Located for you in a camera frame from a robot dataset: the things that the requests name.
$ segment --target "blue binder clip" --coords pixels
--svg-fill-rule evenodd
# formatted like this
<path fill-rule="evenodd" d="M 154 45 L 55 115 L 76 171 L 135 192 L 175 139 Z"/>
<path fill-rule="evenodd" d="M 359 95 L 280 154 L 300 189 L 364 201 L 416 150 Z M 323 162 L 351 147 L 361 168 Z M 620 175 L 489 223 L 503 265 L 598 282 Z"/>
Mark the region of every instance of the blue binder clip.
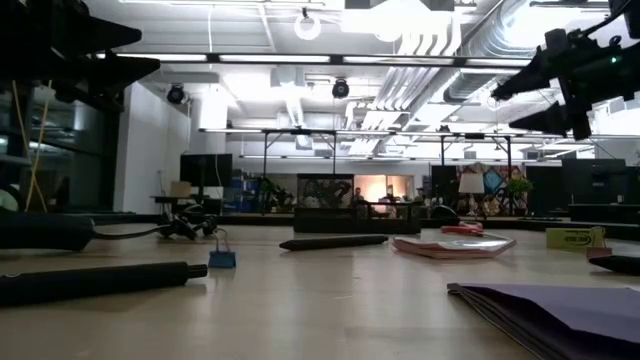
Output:
<path fill-rule="evenodd" d="M 226 251 L 220 251 L 220 237 L 218 237 L 218 232 L 224 232 L 223 242 Z M 222 229 L 216 229 L 214 232 L 216 237 L 216 250 L 209 252 L 209 267 L 216 269 L 234 269 L 236 267 L 236 253 L 231 251 L 229 248 L 229 243 L 227 242 L 227 232 Z"/>

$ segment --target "box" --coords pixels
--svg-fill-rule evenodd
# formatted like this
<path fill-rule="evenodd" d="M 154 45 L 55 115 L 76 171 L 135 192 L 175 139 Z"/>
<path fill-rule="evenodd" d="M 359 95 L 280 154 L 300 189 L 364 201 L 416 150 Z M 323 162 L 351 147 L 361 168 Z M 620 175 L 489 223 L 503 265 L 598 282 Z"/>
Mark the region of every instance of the box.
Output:
<path fill-rule="evenodd" d="M 605 247 L 604 228 L 591 229 L 548 228 L 547 248 L 585 252 L 590 247 Z"/>
<path fill-rule="evenodd" d="M 191 183 L 187 181 L 172 181 L 169 196 L 188 198 L 191 196 Z"/>

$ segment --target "colorful artwork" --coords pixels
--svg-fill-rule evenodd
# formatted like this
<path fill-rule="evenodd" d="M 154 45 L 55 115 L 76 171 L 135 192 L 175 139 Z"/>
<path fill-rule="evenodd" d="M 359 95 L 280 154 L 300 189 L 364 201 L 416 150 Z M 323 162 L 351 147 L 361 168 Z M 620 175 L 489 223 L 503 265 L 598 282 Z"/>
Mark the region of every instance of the colorful artwork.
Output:
<path fill-rule="evenodd" d="M 507 181 L 509 180 L 509 167 L 505 165 L 487 165 L 475 163 L 456 167 L 458 181 L 465 173 L 482 174 L 484 178 L 485 196 L 483 207 L 488 216 L 509 215 L 509 198 L 506 194 Z M 514 179 L 524 177 L 519 166 L 511 166 L 511 177 Z M 463 200 L 459 207 L 468 206 Z M 526 195 L 514 199 L 514 209 L 526 209 Z"/>

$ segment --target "paper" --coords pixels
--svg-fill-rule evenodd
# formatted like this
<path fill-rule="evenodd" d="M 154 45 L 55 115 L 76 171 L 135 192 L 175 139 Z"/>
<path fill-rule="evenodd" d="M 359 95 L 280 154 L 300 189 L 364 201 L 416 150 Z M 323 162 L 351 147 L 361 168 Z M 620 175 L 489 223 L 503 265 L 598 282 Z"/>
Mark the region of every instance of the paper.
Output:
<path fill-rule="evenodd" d="M 449 284 L 542 359 L 637 359 L 640 293 L 628 288 Z"/>

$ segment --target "yellow label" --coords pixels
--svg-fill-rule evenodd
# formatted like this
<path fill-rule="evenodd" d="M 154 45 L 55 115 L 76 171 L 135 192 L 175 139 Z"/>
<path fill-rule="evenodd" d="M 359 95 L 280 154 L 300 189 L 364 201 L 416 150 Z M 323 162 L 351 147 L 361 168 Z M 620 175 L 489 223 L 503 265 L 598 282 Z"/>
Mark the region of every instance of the yellow label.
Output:
<path fill-rule="evenodd" d="M 584 252 L 587 247 L 604 247 L 604 228 L 547 229 L 547 248 Z"/>

